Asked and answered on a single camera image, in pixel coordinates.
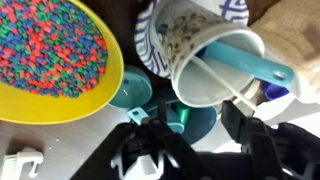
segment green sprinkle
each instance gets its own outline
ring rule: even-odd
[[[42,3],[39,3],[38,4],[38,9],[43,11],[46,7],[42,4]]]
[[[69,92],[69,88],[68,88],[68,87],[64,87],[64,88],[63,88],[63,91],[64,91],[64,92]]]

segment blue sprinkle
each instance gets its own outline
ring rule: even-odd
[[[85,38],[88,40],[93,40],[92,36],[90,36],[90,35],[86,35]]]
[[[64,20],[70,19],[70,18],[69,18],[69,15],[68,15],[68,14],[63,14],[63,19],[64,19]]]
[[[16,47],[16,45],[14,45],[12,43],[8,44],[8,48],[10,48],[10,49],[14,49],[15,47]]]

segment kitchen tool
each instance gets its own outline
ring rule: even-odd
[[[187,124],[189,112],[190,112],[190,107],[186,106],[182,102],[177,102],[176,103],[176,112],[179,116],[179,119],[183,125]]]
[[[38,175],[42,162],[43,154],[41,152],[18,152],[16,155],[4,156],[0,179],[19,180],[22,167],[25,163],[33,163],[29,177],[34,178]]]
[[[241,101],[243,101],[247,106],[249,106],[252,110],[256,111],[257,106],[252,103],[250,100],[248,100],[246,97],[244,97],[243,94],[241,94],[240,91],[233,88],[227,81],[225,81],[221,76],[219,76],[214,70],[212,70],[204,61],[202,61],[200,58],[194,56],[192,58],[192,62],[201,67],[204,71],[209,73],[212,78],[215,80],[218,80],[223,86],[225,86],[227,89],[229,89],[237,98],[239,98]]]
[[[279,87],[277,85],[265,82],[262,86],[262,92],[264,96],[269,100],[278,99],[282,96],[285,96],[289,91],[284,87]]]
[[[233,23],[247,25],[249,10],[245,0],[189,0],[208,11],[215,13]],[[166,26],[156,27],[155,21],[159,11],[173,1],[153,0],[138,15],[134,41],[137,53],[143,64],[153,73],[170,79],[171,72],[163,47],[158,38]]]
[[[251,99],[253,98],[253,96],[257,93],[257,91],[259,90],[260,88],[260,81],[259,80],[256,80],[254,79],[249,87],[249,89],[244,93],[244,97],[247,98],[247,99]],[[234,105],[237,105],[241,100],[239,98],[235,98],[232,103]],[[220,119],[221,118],[221,112],[218,114],[218,117],[217,119]]]
[[[171,109],[166,109],[167,113],[167,124],[171,128],[173,132],[182,134],[184,131],[184,125],[180,122],[179,117],[177,114]],[[156,111],[151,111],[150,116],[156,116]],[[128,112],[128,115],[131,119],[133,119],[138,125],[141,125],[141,121],[143,118],[148,117],[149,115],[141,108],[137,107]]]
[[[119,45],[105,23],[78,0],[69,0],[83,10],[97,25],[108,47],[106,74],[99,85],[79,98],[49,97],[31,94],[0,83],[0,119],[24,124],[56,124],[93,114],[116,95],[123,76]]]
[[[126,65],[121,87],[109,105],[131,109],[147,103],[152,96],[148,76],[139,68]]]
[[[203,60],[215,60],[277,86],[289,86],[294,79],[291,68],[214,41],[206,46]]]

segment white plastic piece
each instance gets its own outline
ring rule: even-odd
[[[38,175],[38,166],[43,162],[41,152],[18,152],[16,155],[4,156],[0,180],[19,180],[23,165],[30,162],[33,163],[33,166],[29,177],[34,178]]]
[[[257,111],[257,106],[252,103],[250,100],[248,100],[241,92],[234,89],[230,86],[228,82],[226,82],[222,77],[220,77],[215,71],[213,71],[205,62],[202,61],[202,59],[193,56],[191,61],[201,67],[203,70],[205,70],[207,73],[210,73],[210,75],[218,80],[223,86],[225,86],[227,89],[229,89],[237,98],[239,98],[241,101],[243,101],[247,106],[249,106],[252,110]]]

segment plastic utensil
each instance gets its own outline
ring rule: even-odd
[[[57,124],[89,116],[116,95],[123,77],[119,45],[106,24],[79,0],[69,0],[91,18],[108,46],[107,72],[99,85],[77,99],[38,96],[0,83],[0,119],[24,124]]]
[[[247,99],[251,99],[259,90],[260,88],[260,81],[259,80],[253,80],[253,82],[251,83],[249,89],[244,93],[244,97]],[[239,98],[235,98],[232,103],[234,105],[238,104],[241,100]],[[218,115],[217,119],[221,118],[221,112]]]
[[[268,82],[265,82],[265,84],[263,85],[262,92],[264,93],[264,96],[269,100],[278,99],[289,93],[289,91],[286,88],[279,87]]]
[[[167,124],[173,132],[182,134],[184,131],[184,125],[180,122],[177,114],[171,109],[167,108]],[[150,114],[151,116],[156,115],[156,111]],[[148,117],[149,115],[141,108],[137,107],[128,111],[128,116],[133,119],[138,125],[141,125],[143,118]]]
[[[183,104],[182,102],[176,103],[176,112],[177,112],[179,119],[183,125],[187,124],[189,111],[190,111],[189,106]]]
[[[282,64],[275,63],[245,51],[215,41],[206,47],[201,59],[213,59],[258,79],[277,86],[289,86],[294,79],[294,71]]]
[[[109,105],[131,109],[146,104],[151,96],[152,87],[148,76],[141,69],[126,65],[121,87]]]
[[[244,97],[241,92],[238,90],[234,89],[233,87],[230,86],[230,84],[225,81],[222,77],[220,77],[215,71],[213,71],[204,61],[202,61],[200,58],[193,56],[191,61],[201,67],[204,71],[209,73],[212,78],[218,80],[223,86],[225,86],[227,89],[232,91],[232,93],[239,98],[241,101],[243,101],[247,106],[249,106],[252,110],[256,111],[258,108],[257,106],[252,103],[250,100],[248,100],[246,97]]]
[[[33,165],[29,177],[34,178],[38,175],[39,166],[43,162],[43,154],[41,152],[18,152],[16,155],[4,156],[0,179],[19,180],[23,165],[30,162]]]

